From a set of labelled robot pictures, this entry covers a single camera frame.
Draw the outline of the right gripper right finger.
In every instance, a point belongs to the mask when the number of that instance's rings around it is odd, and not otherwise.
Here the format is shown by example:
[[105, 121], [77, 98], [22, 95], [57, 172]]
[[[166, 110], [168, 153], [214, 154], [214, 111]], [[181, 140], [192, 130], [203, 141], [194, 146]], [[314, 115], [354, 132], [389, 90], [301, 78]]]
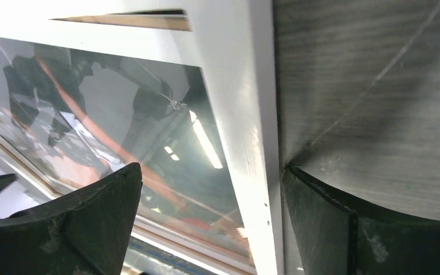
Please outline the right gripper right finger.
[[283, 186], [306, 274], [440, 274], [440, 221], [378, 206], [294, 166]]

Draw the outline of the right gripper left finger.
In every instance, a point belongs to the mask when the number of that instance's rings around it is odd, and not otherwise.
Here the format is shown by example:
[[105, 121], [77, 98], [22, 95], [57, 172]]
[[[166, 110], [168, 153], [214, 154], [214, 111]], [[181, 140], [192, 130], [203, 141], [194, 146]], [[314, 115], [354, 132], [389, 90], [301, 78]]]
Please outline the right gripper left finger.
[[0, 219], [0, 274], [120, 274], [142, 189], [130, 163]]

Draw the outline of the colour photo print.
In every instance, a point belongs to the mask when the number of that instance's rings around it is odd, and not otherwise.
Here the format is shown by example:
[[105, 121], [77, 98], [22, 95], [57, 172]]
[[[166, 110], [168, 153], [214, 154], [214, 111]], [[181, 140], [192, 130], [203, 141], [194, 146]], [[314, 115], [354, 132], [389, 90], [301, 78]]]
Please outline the colour photo print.
[[139, 163], [142, 220], [253, 266], [199, 67], [0, 38], [0, 137], [62, 194]]

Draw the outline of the white wooden photo frame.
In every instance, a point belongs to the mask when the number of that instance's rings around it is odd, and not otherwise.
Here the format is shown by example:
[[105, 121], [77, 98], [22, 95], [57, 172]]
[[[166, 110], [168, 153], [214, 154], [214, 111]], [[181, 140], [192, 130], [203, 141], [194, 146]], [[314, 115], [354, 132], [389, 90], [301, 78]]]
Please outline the white wooden photo frame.
[[[54, 20], [106, 14], [185, 16], [191, 31]], [[142, 241], [213, 273], [284, 273], [271, 1], [0, 1], [0, 38], [199, 67], [254, 264], [142, 220], [139, 206], [127, 264]], [[0, 157], [37, 201], [76, 190], [57, 192], [1, 137]]]

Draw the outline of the brown backing board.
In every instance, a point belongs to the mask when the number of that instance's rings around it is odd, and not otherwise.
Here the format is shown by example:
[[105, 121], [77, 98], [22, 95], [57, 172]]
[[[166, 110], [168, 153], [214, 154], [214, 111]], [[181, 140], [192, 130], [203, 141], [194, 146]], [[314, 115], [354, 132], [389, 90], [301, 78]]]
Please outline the brown backing board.
[[187, 32], [191, 31], [188, 19], [185, 16], [179, 15], [106, 14], [55, 18], [54, 20], [139, 28], [169, 29]]

